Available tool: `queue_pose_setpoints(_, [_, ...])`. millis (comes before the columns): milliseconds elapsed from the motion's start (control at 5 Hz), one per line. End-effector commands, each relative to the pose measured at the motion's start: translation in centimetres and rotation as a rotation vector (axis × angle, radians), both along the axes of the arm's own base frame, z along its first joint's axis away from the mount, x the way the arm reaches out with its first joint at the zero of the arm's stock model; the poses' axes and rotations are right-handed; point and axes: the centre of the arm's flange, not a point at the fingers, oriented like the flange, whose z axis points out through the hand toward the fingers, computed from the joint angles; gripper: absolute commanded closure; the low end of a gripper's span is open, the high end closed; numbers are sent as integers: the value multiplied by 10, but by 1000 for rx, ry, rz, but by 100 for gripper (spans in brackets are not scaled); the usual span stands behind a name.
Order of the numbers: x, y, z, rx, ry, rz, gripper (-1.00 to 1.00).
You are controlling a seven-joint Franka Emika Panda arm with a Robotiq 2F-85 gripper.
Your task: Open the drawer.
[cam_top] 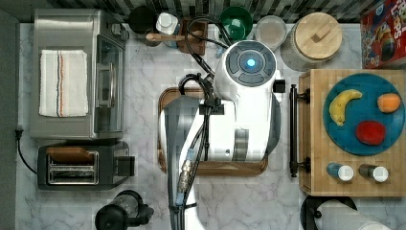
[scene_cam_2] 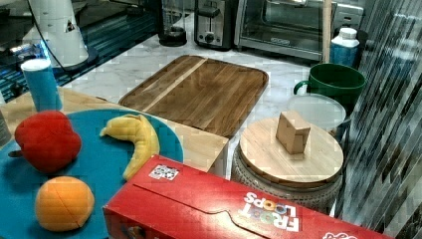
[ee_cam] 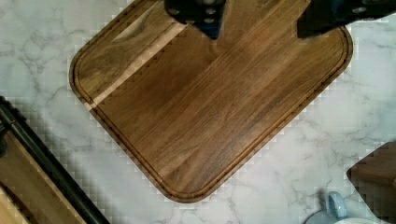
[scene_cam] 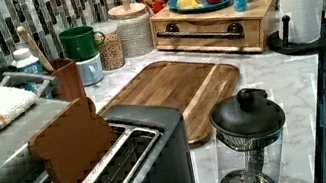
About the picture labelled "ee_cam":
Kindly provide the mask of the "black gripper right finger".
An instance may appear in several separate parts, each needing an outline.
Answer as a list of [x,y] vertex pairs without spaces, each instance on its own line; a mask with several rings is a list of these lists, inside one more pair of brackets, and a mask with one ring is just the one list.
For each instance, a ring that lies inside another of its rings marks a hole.
[[315,37],[355,21],[377,20],[396,11],[396,0],[311,0],[297,20],[297,36]]

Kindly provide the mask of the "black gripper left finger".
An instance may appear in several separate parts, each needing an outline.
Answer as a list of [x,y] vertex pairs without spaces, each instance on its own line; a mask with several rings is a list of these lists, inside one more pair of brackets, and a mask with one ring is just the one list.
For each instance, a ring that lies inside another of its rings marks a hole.
[[212,40],[219,37],[226,0],[163,0],[165,11]]

